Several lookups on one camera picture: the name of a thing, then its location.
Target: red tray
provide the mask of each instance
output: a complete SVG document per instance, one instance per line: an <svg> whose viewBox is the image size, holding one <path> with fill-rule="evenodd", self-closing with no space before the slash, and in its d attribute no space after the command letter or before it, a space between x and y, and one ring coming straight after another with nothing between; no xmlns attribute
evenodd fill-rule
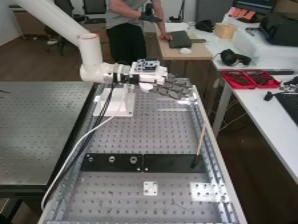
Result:
<svg viewBox="0 0 298 224"><path fill-rule="evenodd" d="M261 70L248 70L244 72L255 82L257 88L260 89L280 88L281 83L272 77L272 75L268 72Z"/></svg>
<svg viewBox="0 0 298 224"><path fill-rule="evenodd" d="M221 72L221 75L235 89L256 89L256 83L245 72L227 70Z"/></svg>

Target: monitor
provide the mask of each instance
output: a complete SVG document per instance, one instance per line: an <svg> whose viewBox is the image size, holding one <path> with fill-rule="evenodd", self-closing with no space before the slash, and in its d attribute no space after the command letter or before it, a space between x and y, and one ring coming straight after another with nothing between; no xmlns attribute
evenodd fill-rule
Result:
<svg viewBox="0 0 298 224"><path fill-rule="evenodd" d="M106 14L107 3L106 0L84 0L86 14Z"/></svg>
<svg viewBox="0 0 298 224"><path fill-rule="evenodd" d="M241 9L268 14L273 11L277 0L235 0L233 6Z"/></svg>

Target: office chair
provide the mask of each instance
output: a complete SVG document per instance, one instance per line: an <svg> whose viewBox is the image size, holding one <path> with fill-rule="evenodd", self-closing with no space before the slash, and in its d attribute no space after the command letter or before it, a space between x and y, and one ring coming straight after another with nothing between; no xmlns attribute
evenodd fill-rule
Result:
<svg viewBox="0 0 298 224"><path fill-rule="evenodd" d="M106 0L84 0L83 4L83 9L87 15L107 13ZM91 18L86 21L86 24L98 23L106 23L106 18Z"/></svg>
<svg viewBox="0 0 298 224"><path fill-rule="evenodd" d="M87 20L87 16L74 14L75 7L71 0L55 0L55 4L79 23ZM62 35L59 35L50 27L46 27L45 31L50 36L55 36L58 38L58 43L55 45L58 46L60 55L64 56L64 47L70 43L68 40Z"/></svg>

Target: person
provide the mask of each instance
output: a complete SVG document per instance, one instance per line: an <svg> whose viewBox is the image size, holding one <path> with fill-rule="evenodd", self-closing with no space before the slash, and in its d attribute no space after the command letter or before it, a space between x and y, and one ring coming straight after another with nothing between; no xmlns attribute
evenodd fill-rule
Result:
<svg viewBox="0 0 298 224"><path fill-rule="evenodd" d="M147 2L147 0L107 0L107 34L112 58L118 63L131 65L139 59L147 58L143 21L158 23L162 39L172 39L166 30L162 0L152 0L156 16L139 11Z"/></svg>

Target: black metal bracket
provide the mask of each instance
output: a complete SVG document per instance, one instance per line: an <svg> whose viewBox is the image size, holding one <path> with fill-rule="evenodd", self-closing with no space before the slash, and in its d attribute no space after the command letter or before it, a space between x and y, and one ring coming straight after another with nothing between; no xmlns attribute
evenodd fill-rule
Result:
<svg viewBox="0 0 298 224"><path fill-rule="evenodd" d="M205 173L203 157L194 154L88 153L84 172Z"/></svg>
<svg viewBox="0 0 298 224"><path fill-rule="evenodd" d="M83 161L82 171L143 172L143 155L88 153Z"/></svg>
<svg viewBox="0 0 298 224"><path fill-rule="evenodd" d="M147 173L205 173L203 157L192 154L147 154L144 155L144 172Z"/></svg>

